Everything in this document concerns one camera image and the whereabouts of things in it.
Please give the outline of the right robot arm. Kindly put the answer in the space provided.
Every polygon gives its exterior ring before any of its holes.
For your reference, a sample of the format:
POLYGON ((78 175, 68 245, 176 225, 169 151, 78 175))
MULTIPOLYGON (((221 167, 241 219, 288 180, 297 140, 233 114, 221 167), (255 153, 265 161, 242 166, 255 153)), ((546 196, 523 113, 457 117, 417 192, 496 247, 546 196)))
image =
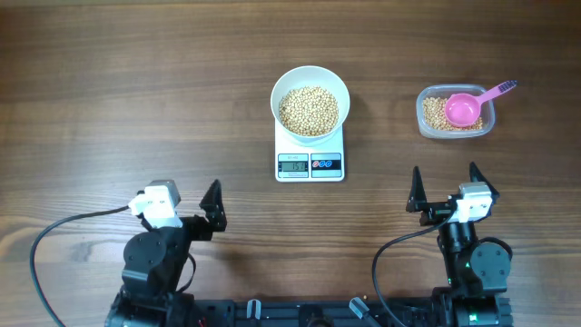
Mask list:
POLYGON ((476 223, 491 215, 498 190, 478 167, 469 165, 469 181, 444 202, 427 199, 420 170, 413 169, 406 211, 421 213, 419 224, 438 229, 437 244, 443 255, 447 287, 433 290, 432 323, 435 326, 512 326, 507 278, 513 252, 495 237, 479 238, 476 223))

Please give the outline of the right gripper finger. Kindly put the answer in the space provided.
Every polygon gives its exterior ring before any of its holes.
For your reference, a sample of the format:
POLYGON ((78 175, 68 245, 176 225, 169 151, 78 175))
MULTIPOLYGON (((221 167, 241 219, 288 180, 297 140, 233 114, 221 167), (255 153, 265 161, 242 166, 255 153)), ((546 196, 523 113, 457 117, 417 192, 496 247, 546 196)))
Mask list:
POLYGON ((480 172, 475 162, 471 162, 469 164, 469 177, 470 181, 473 183, 475 182, 485 183, 491 192, 491 198, 493 200, 497 200, 499 198, 498 190, 487 180, 483 173, 480 172))
POLYGON ((427 196, 423 186, 421 173, 418 166, 412 171, 412 182, 409 192, 408 204, 423 204, 427 202, 427 196))

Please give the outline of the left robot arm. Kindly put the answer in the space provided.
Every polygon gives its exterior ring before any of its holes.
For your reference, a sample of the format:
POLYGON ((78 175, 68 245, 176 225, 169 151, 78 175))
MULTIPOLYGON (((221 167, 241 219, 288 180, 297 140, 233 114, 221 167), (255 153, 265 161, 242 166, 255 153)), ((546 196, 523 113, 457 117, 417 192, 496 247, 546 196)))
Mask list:
POLYGON ((175 181, 156 180, 128 203, 146 231, 124 247, 123 285, 105 319, 106 327, 208 324, 194 297, 185 292, 187 287, 178 283, 183 266, 194 261, 191 243, 209 241, 226 229, 221 182, 214 180, 201 199, 203 216, 179 216, 180 201, 175 181))

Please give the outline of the pink plastic scoop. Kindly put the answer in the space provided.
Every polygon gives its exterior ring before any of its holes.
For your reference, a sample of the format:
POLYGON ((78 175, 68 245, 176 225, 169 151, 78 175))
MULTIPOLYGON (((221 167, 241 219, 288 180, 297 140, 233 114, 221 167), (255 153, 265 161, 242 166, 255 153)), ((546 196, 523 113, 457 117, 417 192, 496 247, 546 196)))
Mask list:
POLYGON ((483 103, 507 93, 517 85, 517 80, 509 80, 487 90, 482 95, 453 94, 446 101, 444 115, 455 127, 469 127, 480 117, 483 103))

